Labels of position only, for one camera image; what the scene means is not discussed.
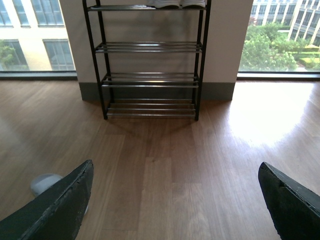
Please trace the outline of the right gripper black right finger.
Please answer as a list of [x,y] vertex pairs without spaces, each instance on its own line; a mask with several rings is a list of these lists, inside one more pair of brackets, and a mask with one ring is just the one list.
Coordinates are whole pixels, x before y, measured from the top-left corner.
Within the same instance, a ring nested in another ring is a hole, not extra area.
[[258,181],[274,227],[282,240],[320,238],[320,196],[271,164],[262,162]]

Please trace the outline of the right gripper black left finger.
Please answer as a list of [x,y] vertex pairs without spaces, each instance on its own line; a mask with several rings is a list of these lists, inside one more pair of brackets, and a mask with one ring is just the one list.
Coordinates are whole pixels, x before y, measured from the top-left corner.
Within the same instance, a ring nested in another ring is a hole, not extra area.
[[0,222],[2,240],[74,240],[88,206],[94,178],[86,160],[34,200]]

